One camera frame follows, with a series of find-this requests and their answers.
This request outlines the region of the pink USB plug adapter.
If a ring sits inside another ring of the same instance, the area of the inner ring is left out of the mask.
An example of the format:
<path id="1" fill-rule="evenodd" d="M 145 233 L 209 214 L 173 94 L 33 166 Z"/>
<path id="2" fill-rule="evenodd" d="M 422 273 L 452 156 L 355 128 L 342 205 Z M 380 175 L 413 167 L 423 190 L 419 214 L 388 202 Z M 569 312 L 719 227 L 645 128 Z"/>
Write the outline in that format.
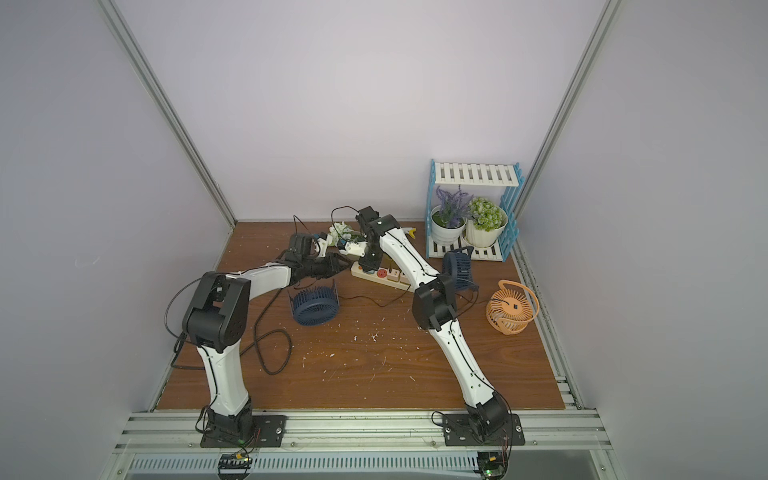
<path id="1" fill-rule="evenodd" d="M 397 269 L 388 270 L 386 280 L 398 284 L 400 282 L 400 271 Z"/>

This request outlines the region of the beige red power strip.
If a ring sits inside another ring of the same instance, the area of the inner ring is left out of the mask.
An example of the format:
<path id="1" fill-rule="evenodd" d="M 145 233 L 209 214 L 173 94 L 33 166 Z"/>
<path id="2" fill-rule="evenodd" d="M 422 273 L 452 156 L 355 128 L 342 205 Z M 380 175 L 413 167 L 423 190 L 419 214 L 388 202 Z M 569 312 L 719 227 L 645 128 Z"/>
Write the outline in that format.
<path id="1" fill-rule="evenodd" d="M 364 272 L 358 262 L 354 262 L 351 267 L 351 274 L 359 279 L 370 281 L 379 285 L 395 288 L 398 290 L 408 291 L 411 289 L 411 284 L 404 273 L 400 271 L 400 282 L 395 284 L 394 282 L 388 282 L 386 280 L 387 271 L 396 268 L 379 268 L 376 272 Z"/>

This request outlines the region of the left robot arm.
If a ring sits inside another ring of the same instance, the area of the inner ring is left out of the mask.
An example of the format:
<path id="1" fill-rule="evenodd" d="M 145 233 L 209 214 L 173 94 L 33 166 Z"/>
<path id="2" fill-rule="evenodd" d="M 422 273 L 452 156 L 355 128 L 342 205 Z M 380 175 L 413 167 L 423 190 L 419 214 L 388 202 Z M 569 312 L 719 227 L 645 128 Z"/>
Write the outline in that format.
<path id="1" fill-rule="evenodd" d="M 182 331 L 204 364 L 210 391 L 210 402 L 204 409 L 208 417 L 230 419 L 249 413 L 240 343 L 250 301 L 307 277 L 328 279 L 351 267 L 352 262 L 338 252 L 315 253 L 313 243 L 309 234 L 294 234 L 289 247 L 263 266 L 238 273 L 210 271 L 197 281 Z"/>

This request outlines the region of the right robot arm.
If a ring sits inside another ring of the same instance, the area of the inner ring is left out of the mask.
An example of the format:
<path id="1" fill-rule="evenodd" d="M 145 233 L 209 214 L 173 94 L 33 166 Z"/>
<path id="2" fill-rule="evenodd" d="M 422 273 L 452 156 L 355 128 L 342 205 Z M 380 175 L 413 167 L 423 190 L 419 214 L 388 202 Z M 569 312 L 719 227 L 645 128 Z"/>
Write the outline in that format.
<path id="1" fill-rule="evenodd" d="M 416 250 L 400 223 L 368 206 L 356 215 L 367 247 L 360 263 L 377 267 L 384 255 L 396 263 L 413 288 L 412 313 L 446 357 L 459 383 L 469 424 L 478 437 L 489 437 L 510 422 L 510 409 L 475 360 L 459 322 L 455 282 L 438 272 Z"/>

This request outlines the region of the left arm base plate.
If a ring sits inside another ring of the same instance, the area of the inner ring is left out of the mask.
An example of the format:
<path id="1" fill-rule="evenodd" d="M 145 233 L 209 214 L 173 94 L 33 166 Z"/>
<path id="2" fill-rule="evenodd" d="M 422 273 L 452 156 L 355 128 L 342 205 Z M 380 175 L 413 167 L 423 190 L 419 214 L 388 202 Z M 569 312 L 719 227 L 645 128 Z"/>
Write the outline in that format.
<path id="1" fill-rule="evenodd" d="M 213 414 L 200 441 L 202 448 L 279 448 L 286 432 L 284 415 Z"/>

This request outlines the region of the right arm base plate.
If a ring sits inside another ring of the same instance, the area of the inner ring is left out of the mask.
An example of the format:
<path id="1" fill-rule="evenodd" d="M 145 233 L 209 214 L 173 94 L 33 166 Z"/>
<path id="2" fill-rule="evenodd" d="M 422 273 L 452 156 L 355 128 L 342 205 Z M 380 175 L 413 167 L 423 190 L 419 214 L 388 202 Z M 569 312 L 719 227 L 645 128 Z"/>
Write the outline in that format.
<path id="1" fill-rule="evenodd" d="M 524 446 L 526 439 L 521 421 L 516 414 L 507 414 L 495 426 L 482 426 L 480 420 L 467 413 L 443 413 L 435 411 L 432 421 L 442 430 L 446 446 Z"/>

